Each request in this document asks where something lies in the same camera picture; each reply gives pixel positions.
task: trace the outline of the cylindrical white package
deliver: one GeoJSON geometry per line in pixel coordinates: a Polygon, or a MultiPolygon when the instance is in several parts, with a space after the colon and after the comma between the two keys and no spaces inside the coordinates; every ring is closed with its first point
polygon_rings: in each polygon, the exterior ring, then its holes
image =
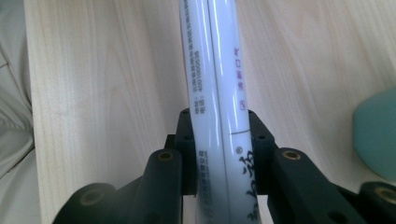
{"type": "Polygon", "coordinates": [[[180,0],[198,223],[260,223],[234,0],[180,0]]]}

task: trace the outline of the wood grain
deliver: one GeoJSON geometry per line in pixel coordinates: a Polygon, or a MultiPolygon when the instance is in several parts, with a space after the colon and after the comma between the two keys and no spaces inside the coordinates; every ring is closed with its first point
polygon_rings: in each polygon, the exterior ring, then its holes
{"type": "MultiPolygon", "coordinates": [[[[26,0],[25,12],[49,223],[80,187],[137,178],[175,132],[188,106],[178,1],[26,0]]],[[[353,151],[351,118],[396,84],[395,12],[394,1],[238,1],[249,108],[281,147],[354,191],[381,179],[353,151]]]]}

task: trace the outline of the light wood surface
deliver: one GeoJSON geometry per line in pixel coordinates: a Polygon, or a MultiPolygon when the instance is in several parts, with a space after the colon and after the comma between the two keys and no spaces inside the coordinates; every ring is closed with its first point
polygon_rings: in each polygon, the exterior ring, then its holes
{"type": "MultiPolygon", "coordinates": [[[[188,107],[178,0],[25,0],[25,12],[50,223],[82,186],[121,187],[142,175],[176,131],[188,107]]],[[[238,13],[249,108],[278,145],[304,151],[347,189],[381,179],[353,151],[351,118],[359,102],[396,84],[396,2],[247,0],[238,13]]]]}

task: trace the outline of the pants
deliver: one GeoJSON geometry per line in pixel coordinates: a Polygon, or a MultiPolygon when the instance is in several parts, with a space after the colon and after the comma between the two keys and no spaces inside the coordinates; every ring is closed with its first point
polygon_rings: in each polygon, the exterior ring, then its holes
{"type": "Polygon", "coordinates": [[[23,0],[0,0],[0,223],[40,223],[23,0]]]}

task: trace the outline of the beige fabric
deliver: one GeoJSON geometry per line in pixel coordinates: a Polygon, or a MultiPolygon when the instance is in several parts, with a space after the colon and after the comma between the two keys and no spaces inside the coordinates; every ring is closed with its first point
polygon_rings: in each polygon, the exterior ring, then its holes
{"type": "Polygon", "coordinates": [[[22,0],[0,0],[0,223],[39,223],[22,0]]]}

